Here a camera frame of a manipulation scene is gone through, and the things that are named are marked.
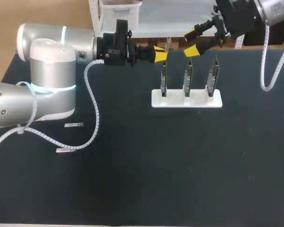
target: white cable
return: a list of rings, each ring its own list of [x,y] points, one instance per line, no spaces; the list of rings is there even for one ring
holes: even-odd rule
[[[23,134],[24,130],[27,129],[31,125],[31,123],[33,122],[33,120],[36,117],[36,113],[37,113],[37,95],[36,95],[36,92],[35,92],[34,88],[29,83],[27,83],[26,81],[20,81],[16,85],[20,86],[20,84],[25,84],[26,86],[28,86],[29,90],[31,91],[31,93],[33,95],[33,99],[34,99],[33,100],[32,115],[30,116],[30,119],[29,119],[28,123],[26,124],[26,126],[21,127],[21,124],[17,124],[18,128],[20,128],[18,130],[18,134]]]
[[[58,147],[61,147],[61,148],[67,148],[67,149],[72,149],[72,150],[79,150],[79,149],[82,149],[82,148],[85,148],[87,147],[89,144],[91,144],[91,142],[94,140],[94,138],[96,137],[97,135],[97,132],[98,132],[98,129],[99,129],[99,109],[98,109],[98,105],[96,103],[96,100],[95,100],[95,97],[94,97],[94,94],[90,88],[90,85],[89,85],[89,79],[88,79],[88,71],[90,69],[91,66],[93,65],[96,65],[96,64],[103,64],[104,61],[103,60],[94,60],[92,61],[91,63],[89,63],[85,70],[84,70],[84,81],[85,81],[85,84],[86,84],[86,87],[89,91],[89,94],[90,94],[90,97],[91,97],[91,100],[93,101],[93,104],[94,104],[94,107],[95,107],[95,112],[96,112],[96,126],[95,126],[95,130],[94,130],[94,133],[93,135],[91,136],[91,138],[83,145],[81,146],[69,146],[69,145],[65,145],[65,144],[62,144],[52,138],[50,138],[49,136],[45,135],[44,133],[36,130],[36,129],[32,129],[32,128],[27,128],[25,129],[25,131],[29,131],[31,133],[34,133],[38,136],[41,136],[43,139],[57,145]],[[14,128],[14,129],[11,129],[9,131],[7,131],[6,133],[4,133],[2,136],[0,136],[0,143],[5,140],[9,135],[17,132],[18,130],[20,130],[21,128]]]
[[[265,41],[264,41],[264,48],[263,48],[263,54],[262,54],[262,62],[261,62],[261,88],[263,89],[263,91],[270,91],[276,82],[276,79],[279,76],[279,73],[281,71],[281,68],[284,64],[284,53],[275,69],[275,73],[271,79],[271,82],[269,84],[268,87],[265,87],[265,83],[264,83],[264,78],[265,78],[265,61],[266,61],[266,52],[267,52],[267,47],[268,47],[268,39],[269,39],[269,26],[266,25],[265,27]]]

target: white shelf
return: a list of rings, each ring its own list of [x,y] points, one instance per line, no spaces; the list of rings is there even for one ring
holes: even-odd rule
[[[183,37],[196,24],[211,20],[215,0],[143,0],[140,6],[139,27],[132,38]],[[100,20],[101,33],[107,29],[105,18]],[[214,36],[215,27],[203,36]]]

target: white holder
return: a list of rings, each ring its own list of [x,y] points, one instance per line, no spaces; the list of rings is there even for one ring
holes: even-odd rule
[[[219,90],[215,90],[213,97],[208,96],[205,89],[191,89],[190,97],[185,97],[183,89],[168,89],[166,97],[162,97],[160,89],[151,92],[152,107],[167,108],[220,108],[222,98]]]

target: black table mat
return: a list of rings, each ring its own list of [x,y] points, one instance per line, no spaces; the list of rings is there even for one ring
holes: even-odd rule
[[[268,51],[267,81],[282,52]],[[263,92],[261,51],[209,51],[193,59],[193,88],[205,86],[215,54],[219,109],[152,108],[160,64],[93,67],[100,127],[89,147],[59,155],[29,132],[0,144],[0,223],[284,226],[284,68]],[[169,54],[168,88],[182,87],[187,61]],[[33,128],[70,145],[90,138],[95,113],[83,71],[77,66],[74,115]],[[16,55],[3,82],[21,80],[29,81],[29,64]]]

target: storage box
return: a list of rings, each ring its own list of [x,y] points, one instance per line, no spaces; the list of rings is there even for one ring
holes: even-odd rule
[[[127,20],[129,30],[138,29],[141,5],[142,2],[137,0],[100,0],[101,14],[111,31],[115,31],[117,19]]]

